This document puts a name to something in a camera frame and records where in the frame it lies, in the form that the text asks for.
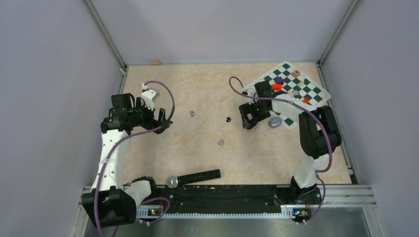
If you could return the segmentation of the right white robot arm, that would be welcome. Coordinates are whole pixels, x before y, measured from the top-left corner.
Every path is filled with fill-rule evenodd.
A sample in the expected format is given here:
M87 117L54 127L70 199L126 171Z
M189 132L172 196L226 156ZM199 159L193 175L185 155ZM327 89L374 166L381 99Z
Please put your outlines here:
M261 81L251 90L239 95L249 102L239 106L244 129L252 129L260 121L273 115L285 115L299 127L299 140L304 158L299 170L291 178L290 198L301 204L315 195L318 174L331 169L333 152L342 138L330 106L316 107L296 100L284 91L275 91L273 85Z

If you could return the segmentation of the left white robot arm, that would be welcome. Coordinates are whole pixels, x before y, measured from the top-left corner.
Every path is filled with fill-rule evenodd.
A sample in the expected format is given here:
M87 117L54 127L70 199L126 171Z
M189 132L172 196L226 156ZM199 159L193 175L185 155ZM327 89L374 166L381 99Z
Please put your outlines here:
M82 195L82 206L94 226L99 229L131 224L136 219L141 202L153 204L158 190L151 178L140 178L127 189L123 184L126 148L135 127L144 128L144 134L162 133L170 127L165 109L154 117L154 103L159 93L146 90L137 98L130 93L111 97L112 107L101 122L102 151L98 172L91 191Z

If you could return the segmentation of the grey purple charging case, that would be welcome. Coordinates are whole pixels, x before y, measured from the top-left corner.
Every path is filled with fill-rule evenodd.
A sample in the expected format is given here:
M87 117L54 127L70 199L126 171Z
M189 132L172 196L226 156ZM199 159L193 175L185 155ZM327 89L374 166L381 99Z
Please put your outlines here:
M282 120L280 117L273 117L269 120L268 125L271 128L277 128L282 124Z

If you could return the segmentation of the green white chessboard mat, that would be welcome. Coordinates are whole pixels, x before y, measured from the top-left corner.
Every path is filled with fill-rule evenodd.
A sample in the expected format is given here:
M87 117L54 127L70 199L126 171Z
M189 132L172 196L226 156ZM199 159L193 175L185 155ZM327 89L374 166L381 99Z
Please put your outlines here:
M292 76L292 72L295 70L300 71L300 76L297 78ZM276 77L282 77L285 81L284 84L282 84L283 88L280 91L274 91L271 88L271 85L275 84L274 79ZM301 82L305 84L304 88L300 88L298 86ZM288 92L293 92L294 90L299 91L299 95L292 98L288 95ZM248 102L246 102L250 104L257 101L257 97L274 97L278 95L283 99L296 101L296 103L302 107L310 108L320 107L327 103L327 101L331 98L331 95L326 91L326 89L288 61L281 62L279 65L265 72L248 85L243 86L242 93L252 97L252 99L249 99ZM309 104L303 103L304 98L309 99ZM280 117L284 127L289 130L298 125L296 107L288 103L278 101L271 101L271 103L272 109L270 111L270 117Z

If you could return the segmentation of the red block upper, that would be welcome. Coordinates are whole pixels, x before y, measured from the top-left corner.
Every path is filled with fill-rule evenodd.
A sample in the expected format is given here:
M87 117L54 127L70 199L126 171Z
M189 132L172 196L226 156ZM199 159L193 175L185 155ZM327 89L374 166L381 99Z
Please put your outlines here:
M272 90L274 90L274 91L280 91L280 90L282 90L282 85L281 84L272 84L271 85L271 88L272 88Z

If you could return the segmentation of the purple block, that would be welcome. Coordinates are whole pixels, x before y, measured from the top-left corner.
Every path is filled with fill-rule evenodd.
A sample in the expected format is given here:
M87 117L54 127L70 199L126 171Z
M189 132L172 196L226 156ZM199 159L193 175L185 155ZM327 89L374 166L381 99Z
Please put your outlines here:
M284 79L282 78L282 77L276 77L275 79L274 79L274 82L276 83L276 84L284 84Z

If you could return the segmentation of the cork stopper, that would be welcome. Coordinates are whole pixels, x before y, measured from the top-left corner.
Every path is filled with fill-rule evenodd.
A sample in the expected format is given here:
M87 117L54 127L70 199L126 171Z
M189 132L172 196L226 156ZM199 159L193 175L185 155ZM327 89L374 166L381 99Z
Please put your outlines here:
M158 65L161 65L161 62L160 61L152 61L152 62L150 62L150 65L158 66Z

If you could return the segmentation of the black microphone silver head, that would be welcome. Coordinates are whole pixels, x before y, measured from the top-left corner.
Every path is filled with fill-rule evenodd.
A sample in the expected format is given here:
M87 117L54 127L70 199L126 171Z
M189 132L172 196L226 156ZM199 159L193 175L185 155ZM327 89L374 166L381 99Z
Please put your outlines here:
M167 180L167 186L169 188L177 188L187 184L193 184L213 179L221 178L220 169L209 170L204 172L198 172L193 174L181 175L181 176L170 176Z

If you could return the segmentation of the small wooden cube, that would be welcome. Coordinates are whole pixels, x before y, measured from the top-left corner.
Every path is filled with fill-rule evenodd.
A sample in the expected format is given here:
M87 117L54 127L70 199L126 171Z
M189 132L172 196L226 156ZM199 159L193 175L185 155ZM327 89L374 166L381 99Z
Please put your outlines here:
M292 72L292 76L293 76L294 78L297 78L298 76L300 76L300 71L299 71L299 70L295 70L295 71L293 71L293 72Z

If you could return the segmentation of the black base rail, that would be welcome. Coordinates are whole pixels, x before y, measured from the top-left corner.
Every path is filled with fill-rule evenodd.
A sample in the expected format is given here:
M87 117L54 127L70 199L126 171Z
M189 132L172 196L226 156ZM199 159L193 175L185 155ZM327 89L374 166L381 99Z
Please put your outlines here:
M169 214L279 214L291 202L288 185L158 186L151 197L169 199Z

